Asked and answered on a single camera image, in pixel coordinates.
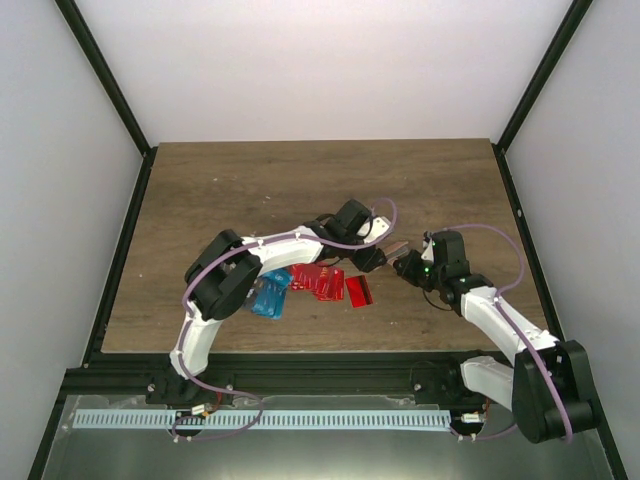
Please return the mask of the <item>red VIP card pile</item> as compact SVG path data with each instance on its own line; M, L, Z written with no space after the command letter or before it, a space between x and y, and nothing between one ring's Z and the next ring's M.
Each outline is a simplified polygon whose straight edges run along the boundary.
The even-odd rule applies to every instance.
M342 269L329 265L295 264L289 268L292 276L290 288L310 292L317 300L337 302L344 299L345 274Z

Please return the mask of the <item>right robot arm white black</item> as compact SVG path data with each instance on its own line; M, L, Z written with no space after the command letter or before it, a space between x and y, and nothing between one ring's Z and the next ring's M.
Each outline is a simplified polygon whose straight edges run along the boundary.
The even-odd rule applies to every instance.
M458 316L480 329L506 357L464 361L444 378L447 396L465 403L477 393L508 409L532 443L570 441L601 422L585 348L562 341L511 306L503 289L474 273L463 236L446 229L426 233L423 248L394 260L396 273L424 292L437 292Z

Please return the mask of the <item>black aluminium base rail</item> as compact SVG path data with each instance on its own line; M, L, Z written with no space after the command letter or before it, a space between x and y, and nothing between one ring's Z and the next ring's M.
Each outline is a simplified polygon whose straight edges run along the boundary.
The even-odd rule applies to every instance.
M426 402L464 403L461 364L481 351L391 353L212 354L198 378L260 397L276 395L409 395ZM179 376L162 354L96 354L65 373L64 394L143 395L151 404L191 405L214 398Z

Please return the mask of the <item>blue card pile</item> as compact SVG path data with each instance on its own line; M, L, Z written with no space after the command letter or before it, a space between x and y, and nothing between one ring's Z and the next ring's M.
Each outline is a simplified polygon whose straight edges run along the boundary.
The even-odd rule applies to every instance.
M287 291L293 276L286 269L272 270L258 278L250 311L272 320L282 317Z

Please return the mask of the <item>lone red card magnetic stripe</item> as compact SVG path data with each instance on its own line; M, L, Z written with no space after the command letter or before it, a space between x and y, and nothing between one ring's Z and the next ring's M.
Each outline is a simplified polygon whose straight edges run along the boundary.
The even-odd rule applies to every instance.
M364 275L345 279L346 290L353 308L362 308L373 304L373 297Z

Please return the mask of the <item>left black frame post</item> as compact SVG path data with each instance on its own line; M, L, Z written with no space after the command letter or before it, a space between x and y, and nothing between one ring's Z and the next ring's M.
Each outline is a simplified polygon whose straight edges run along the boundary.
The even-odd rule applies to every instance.
M79 6L73 0L55 0L54 3L93 69L136 149L142 156L148 155L152 150L149 141L143 133Z

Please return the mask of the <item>pink leather card holder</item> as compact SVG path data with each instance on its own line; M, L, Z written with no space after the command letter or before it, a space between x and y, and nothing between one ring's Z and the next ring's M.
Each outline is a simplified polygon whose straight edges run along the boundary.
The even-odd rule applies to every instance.
M396 260L406 256L409 251L410 246L408 241L395 242L383 249L388 265L392 265Z

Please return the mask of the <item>black frame post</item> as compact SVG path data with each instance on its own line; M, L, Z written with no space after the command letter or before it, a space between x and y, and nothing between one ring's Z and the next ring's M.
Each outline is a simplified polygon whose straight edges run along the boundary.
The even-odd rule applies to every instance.
M592 4L593 0L570 3L496 144L500 151L506 152L512 145Z
M55 0L54 3L93 69L136 149L142 156L148 155L152 150L149 141L143 133L79 6L73 0Z

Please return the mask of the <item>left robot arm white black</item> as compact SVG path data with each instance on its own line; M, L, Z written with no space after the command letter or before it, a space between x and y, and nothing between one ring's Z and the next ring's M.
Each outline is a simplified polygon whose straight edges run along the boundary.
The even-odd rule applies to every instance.
M336 214L325 214L289 231L266 236L240 236L221 231L185 273L182 297L185 319L169 354L176 371L170 393L181 403L196 402L204 392L200 373L225 319L245 302L258 277L296 264L347 259L362 273L383 266L379 244L393 232L398 211L389 198L389 218L374 207L347 201Z

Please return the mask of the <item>right black frame post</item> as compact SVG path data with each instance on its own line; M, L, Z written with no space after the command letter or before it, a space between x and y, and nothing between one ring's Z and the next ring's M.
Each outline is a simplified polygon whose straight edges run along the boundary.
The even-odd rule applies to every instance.
M592 4L593 0L570 3L496 144L500 151L506 152L512 145Z

